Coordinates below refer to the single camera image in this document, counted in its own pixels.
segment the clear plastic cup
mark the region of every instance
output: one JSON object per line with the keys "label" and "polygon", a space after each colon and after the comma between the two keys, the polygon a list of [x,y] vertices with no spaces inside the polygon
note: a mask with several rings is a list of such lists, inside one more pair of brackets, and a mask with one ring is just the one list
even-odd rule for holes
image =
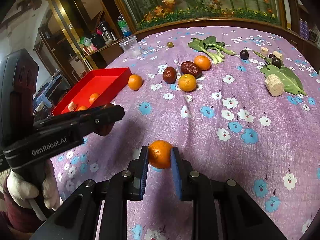
{"label": "clear plastic cup", "polygon": [[119,46],[123,49],[123,51],[126,53],[126,56],[129,58],[135,58],[141,55],[136,35],[130,35],[129,37],[123,39],[119,42]]}

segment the tangerine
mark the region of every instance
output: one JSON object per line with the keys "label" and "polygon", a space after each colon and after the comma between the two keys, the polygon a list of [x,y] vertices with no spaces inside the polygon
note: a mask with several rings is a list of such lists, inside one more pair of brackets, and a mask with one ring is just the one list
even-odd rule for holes
{"label": "tangerine", "polygon": [[201,70],[207,70],[211,66],[209,58],[202,55],[196,56],[194,62]]}
{"label": "tangerine", "polygon": [[142,78],[139,75],[131,75],[128,80],[128,87],[132,90],[138,90],[142,86]]}
{"label": "tangerine", "polygon": [[196,78],[191,74],[184,74],[179,78],[178,85],[181,90],[190,92],[197,86]]}
{"label": "tangerine", "polygon": [[171,148],[172,145],[167,141],[158,140],[151,143],[148,147],[150,165],[157,169],[169,168]]}
{"label": "tangerine", "polygon": [[98,93],[94,93],[90,96],[89,102],[92,104],[100,95]]}
{"label": "tangerine", "polygon": [[86,106],[81,106],[81,107],[78,108],[77,111],[82,111],[82,110],[87,110],[87,109],[88,109],[88,108],[87,108]]}

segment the water bottle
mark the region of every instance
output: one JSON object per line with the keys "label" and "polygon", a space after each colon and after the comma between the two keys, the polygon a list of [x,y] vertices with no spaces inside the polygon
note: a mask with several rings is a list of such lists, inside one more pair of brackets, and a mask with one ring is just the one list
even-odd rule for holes
{"label": "water bottle", "polygon": [[117,22],[118,22],[118,25],[119,25],[124,37],[128,37],[129,35],[131,35],[131,31],[127,25],[127,22],[125,21],[125,19],[122,15],[120,15],[118,17]]}

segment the purple tablecloth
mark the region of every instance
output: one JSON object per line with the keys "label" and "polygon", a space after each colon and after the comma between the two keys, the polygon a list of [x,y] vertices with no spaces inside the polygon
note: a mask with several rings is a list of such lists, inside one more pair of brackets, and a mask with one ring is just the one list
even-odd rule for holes
{"label": "purple tablecloth", "polygon": [[[166,66],[179,69],[204,55],[188,47],[190,39],[211,35],[238,53],[247,49],[249,59],[226,55],[190,93],[166,84]],[[174,48],[167,48],[169,41]],[[235,179],[288,239],[299,239],[320,207],[320,78],[310,64],[277,35],[235,27],[179,28],[139,45],[140,57],[123,54],[109,66],[128,66],[144,79],[138,91],[125,87],[114,99],[125,109],[123,120],[108,136],[90,134],[83,145],[53,158],[62,198],[86,179],[111,178],[141,146],[163,139],[210,179]],[[308,97],[268,93],[259,70],[263,60],[252,52],[261,46],[284,55]],[[128,239],[190,239],[191,214],[192,203],[175,195],[171,170],[149,166],[143,201],[128,203]]]}

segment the red tray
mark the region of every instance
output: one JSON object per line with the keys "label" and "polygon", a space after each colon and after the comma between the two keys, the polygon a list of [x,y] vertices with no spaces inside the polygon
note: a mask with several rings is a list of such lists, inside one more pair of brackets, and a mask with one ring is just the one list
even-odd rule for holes
{"label": "red tray", "polygon": [[[131,71],[129,68],[107,68],[92,70],[85,75],[57,104],[53,115],[69,113],[68,105],[71,101],[80,106],[93,108],[110,103],[116,95],[128,84]],[[92,94],[100,96],[90,104]]]}

